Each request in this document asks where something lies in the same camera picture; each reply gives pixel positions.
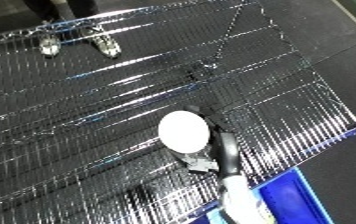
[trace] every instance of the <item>black pants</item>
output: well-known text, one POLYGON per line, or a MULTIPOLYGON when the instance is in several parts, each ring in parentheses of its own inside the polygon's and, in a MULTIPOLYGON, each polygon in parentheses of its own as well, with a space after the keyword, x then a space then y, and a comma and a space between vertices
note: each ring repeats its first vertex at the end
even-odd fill
MULTIPOLYGON (((58 9, 51 0, 23 0, 27 7, 36 13, 42 20, 57 20, 60 18, 58 9)), ((74 16, 83 18, 98 14, 95 0, 67 0, 74 16)))

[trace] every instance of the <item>blue tray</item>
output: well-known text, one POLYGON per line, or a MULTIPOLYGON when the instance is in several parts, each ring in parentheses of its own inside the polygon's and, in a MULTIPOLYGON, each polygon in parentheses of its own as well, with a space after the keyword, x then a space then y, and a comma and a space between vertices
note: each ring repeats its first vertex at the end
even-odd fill
MULTIPOLYGON (((333 224, 304 175, 290 169, 255 188, 253 193, 268 205, 279 224, 333 224)), ((195 224, 225 224, 218 209, 200 217, 195 224)))

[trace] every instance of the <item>blue plastic bin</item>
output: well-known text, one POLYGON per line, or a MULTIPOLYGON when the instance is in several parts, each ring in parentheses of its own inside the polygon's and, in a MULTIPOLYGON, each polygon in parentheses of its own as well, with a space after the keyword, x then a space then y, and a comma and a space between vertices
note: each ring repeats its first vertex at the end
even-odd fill
MULTIPOLYGON (((279 224, 333 224, 312 188, 298 168, 253 190, 268 205, 279 224)), ((208 212, 195 224, 225 224, 218 209, 208 212)))

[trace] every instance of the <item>shoe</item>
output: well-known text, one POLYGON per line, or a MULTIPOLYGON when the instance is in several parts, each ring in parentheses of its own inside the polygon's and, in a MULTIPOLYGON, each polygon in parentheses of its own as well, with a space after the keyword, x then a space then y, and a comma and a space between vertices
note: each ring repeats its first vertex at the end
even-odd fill
MULTIPOLYGON (((51 24, 52 21, 43 21, 44 25, 51 24)), ((57 56, 61 50, 61 41, 49 28, 40 37, 40 53, 47 58, 57 56)))
POLYGON ((119 57, 121 54, 119 44, 105 32, 105 29, 100 25, 80 29, 81 36, 93 43, 102 54, 110 58, 119 57))

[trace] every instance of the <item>dark floor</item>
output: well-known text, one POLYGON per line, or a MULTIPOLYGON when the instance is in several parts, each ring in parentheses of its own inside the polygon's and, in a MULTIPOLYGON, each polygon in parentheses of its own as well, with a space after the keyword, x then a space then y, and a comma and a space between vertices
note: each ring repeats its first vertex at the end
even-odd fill
MULTIPOLYGON (((262 2, 267 13, 276 19, 276 23, 356 115, 356 24, 330 1, 262 2)), ((99 4, 103 11, 108 11, 158 3, 161 1, 102 0, 99 4)), ((0 32, 37 23, 30 12, 23 12, 0 18, 0 32)), ((356 137, 332 147, 301 168, 333 220, 336 223, 356 223, 356 137)))

